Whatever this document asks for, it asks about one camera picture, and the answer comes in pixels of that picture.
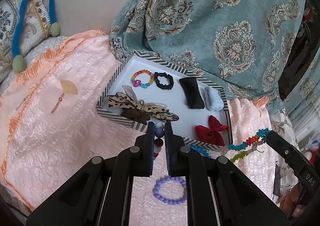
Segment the person's right hand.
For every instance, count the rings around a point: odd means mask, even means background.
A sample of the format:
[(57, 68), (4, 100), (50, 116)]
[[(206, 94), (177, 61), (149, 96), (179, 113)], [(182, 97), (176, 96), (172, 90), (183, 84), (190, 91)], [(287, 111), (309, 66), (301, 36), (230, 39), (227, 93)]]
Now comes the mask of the person's right hand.
[(280, 210), (287, 216), (298, 218), (310, 201), (310, 195), (301, 183), (297, 183), (280, 201)]

